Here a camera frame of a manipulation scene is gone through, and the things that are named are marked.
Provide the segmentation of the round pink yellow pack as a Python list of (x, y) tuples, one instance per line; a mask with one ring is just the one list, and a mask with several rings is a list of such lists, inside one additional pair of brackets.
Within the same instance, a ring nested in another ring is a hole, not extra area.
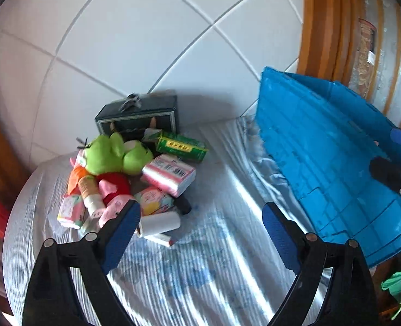
[(150, 186), (134, 195), (143, 216), (160, 214), (174, 206), (174, 199), (161, 189)]

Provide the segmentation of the small yogurt drink bottle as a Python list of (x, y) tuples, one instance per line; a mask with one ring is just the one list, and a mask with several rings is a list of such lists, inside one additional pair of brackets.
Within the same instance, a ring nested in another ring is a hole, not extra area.
[(102, 196), (99, 192), (95, 178), (92, 175), (82, 177), (78, 182), (78, 188), (83, 203), (92, 219), (102, 216), (106, 206), (102, 201)]

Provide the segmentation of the green bird plush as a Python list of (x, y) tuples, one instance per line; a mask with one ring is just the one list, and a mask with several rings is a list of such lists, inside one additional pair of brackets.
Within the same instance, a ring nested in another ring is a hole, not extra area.
[(137, 176), (154, 159), (151, 150), (142, 142), (125, 142), (120, 133), (100, 135), (78, 149), (76, 158), (71, 159), (72, 166), (82, 167), (94, 176), (113, 172)]

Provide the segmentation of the blue plastic storage crate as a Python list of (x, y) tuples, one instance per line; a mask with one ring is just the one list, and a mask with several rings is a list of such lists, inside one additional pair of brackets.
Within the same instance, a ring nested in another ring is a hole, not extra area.
[(338, 82), (265, 68), (256, 122), (266, 152), (325, 241), (355, 239), (376, 266), (401, 252), (401, 193), (371, 176), (382, 157), (401, 168), (393, 123)]

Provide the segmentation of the red dress pig plush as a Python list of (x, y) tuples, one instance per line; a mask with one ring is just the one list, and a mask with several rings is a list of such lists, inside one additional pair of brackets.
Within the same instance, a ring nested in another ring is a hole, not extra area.
[(101, 174), (96, 176), (96, 180), (105, 205), (104, 213), (98, 221), (99, 227), (102, 228), (107, 221), (115, 219), (134, 197), (131, 194), (128, 176), (121, 172)]

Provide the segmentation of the small white red box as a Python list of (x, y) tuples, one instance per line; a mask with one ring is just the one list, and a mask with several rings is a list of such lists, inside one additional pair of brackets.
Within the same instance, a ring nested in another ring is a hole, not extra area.
[(171, 247), (174, 244), (173, 239), (163, 233), (145, 236), (144, 239), (148, 240), (149, 242), (154, 242), (156, 244), (160, 244), (161, 246)]

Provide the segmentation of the striped white table cloth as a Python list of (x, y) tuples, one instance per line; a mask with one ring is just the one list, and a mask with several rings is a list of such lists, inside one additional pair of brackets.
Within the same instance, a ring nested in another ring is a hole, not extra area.
[[(192, 210), (170, 233), (171, 247), (134, 236), (109, 282), (137, 325), (267, 325), (296, 275), (282, 263), (262, 207), (275, 202), (304, 232), (315, 229), (266, 153), (254, 115), (183, 132), (209, 148), (185, 191)], [(80, 239), (56, 219), (76, 153), (41, 163), (11, 211), (2, 267), (19, 323), (43, 241)]]

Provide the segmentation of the green medicine box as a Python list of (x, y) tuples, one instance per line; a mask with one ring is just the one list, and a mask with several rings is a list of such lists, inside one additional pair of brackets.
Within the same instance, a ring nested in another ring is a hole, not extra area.
[(153, 143), (158, 153), (188, 161), (201, 162), (209, 151), (203, 142), (153, 128), (145, 130), (142, 140), (145, 143)]

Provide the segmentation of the orange dress pig plush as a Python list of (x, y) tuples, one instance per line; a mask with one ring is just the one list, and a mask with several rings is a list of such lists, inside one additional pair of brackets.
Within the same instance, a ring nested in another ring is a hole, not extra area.
[(67, 183), (67, 194), (71, 195), (77, 189), (79, 181), (89, 175), (89, 172), (86, 170), (86, 160), (82, 157), (77, 157), (76, 159), (70, 158), (70, 163), (72, 166), (72, 170), (69, 175), (68, 183)]

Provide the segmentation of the pink white tissue pack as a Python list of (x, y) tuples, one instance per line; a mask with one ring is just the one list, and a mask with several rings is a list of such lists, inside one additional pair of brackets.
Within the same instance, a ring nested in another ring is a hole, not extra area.
[(178, 158), (163, 154), (144, 166), (142, 178), (177, 198), (194, 182), (196, 169)]

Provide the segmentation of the black gift box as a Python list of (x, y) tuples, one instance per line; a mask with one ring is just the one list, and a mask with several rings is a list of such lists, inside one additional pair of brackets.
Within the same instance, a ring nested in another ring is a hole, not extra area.
[(95, 116), (95, 122), (100, 134), (118, 132), (124, 141), (142, 140), (147, 128), (178, 133), (178, 97), (173, 90), (132, 93), (105, 105)]

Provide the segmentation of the colourful Kotex pad pack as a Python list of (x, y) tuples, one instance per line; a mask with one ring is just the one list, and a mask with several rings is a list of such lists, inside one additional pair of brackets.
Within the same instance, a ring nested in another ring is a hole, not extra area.
[(87, 218), (83, 198), (79, 194), (64, 196), (58, 211), (57, 221), (63, 226), (79, 230)]

